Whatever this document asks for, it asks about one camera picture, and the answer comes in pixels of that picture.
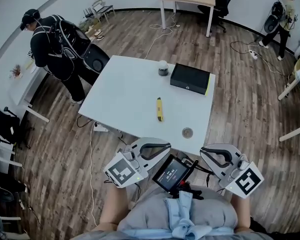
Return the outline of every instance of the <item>black jacket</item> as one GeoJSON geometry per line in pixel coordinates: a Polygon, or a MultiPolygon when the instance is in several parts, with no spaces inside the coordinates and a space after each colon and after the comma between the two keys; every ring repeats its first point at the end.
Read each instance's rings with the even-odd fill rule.
{"type": "Polygon", "coordinates": [[[63,56],[59,48],[54,45],[54,36],[49,34],[50,27],[58,20],[64,18],[59,15],[51,15],[39,19],[31,38],[30,47],[37,67],[47,66],[49,71],[60,80],[66,80],[71,75],[74,64],[63,56]]]}

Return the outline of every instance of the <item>black cap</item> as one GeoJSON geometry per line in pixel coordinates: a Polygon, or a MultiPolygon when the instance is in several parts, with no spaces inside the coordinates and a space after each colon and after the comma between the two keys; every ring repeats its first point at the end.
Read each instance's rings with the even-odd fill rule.
{"type": "Polygon", "coordinates": [[[27,24],[31,24],[35,21],[35,19],[40,18],[40,13],[37,9],[27,10],[21,19],[20,29],[24,30],[27,24]]]}

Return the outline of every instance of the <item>black box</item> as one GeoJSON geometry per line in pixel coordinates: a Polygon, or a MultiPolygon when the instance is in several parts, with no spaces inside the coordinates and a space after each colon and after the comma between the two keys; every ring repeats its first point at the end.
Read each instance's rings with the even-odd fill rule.
{"type": "Polygon", "coordinates": [[[205,95],[209,78],[207,71],[177,63],[171,74],[170,85],[205,95]]]}

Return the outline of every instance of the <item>potted plant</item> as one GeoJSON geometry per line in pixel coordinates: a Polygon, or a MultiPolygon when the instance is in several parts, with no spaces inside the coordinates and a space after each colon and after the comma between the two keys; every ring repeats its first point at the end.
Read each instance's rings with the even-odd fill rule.
{"type": "Polygon", "coordinates": [[[21,67],[19,64],[15,65],[12,70],[10,70],[14,78],[21,76],[21,67]]]}

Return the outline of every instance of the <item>yellow marker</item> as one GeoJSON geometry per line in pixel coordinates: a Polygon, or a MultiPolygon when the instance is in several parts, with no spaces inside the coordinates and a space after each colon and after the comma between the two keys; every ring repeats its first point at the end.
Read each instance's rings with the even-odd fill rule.
{"type": "Polygon", "coordinates": [[[164,114],[162,112],[162,100],[160,97],[156,100],[156,116],[158,117],[158,120],[160,122],[164,121],[164,114]]]}

